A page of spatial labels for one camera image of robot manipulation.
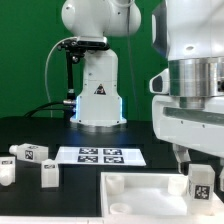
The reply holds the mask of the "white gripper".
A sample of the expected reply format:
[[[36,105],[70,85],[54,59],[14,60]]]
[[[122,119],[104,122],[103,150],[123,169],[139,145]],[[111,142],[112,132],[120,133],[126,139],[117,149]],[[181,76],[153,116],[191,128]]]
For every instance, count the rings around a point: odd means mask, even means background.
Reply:
[[[188,173],[187,148],[224,158],[224,97],[208,98],[203,110],[189,110],[179,108],[178,98],[156,95],[152,120],[156,137],[174,143],[179,173]],[[224,159],[220,166],[219,188],[224,192]]]

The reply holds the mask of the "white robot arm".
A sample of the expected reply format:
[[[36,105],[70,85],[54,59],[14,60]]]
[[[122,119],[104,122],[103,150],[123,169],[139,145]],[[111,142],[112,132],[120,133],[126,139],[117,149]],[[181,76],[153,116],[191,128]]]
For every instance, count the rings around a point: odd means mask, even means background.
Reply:
[[[89,129],[125,124],[118,58],[107,39],[138,30],[135,0],[66,0],[61,16],[72,34],[72,61],[85,62],[72,122]],[[224,191],[224,0],[162,0],[152,12],[152,43],[168,60],[149,82],[154,132],[172,143],[180,163],[191,149],[218,157]]]

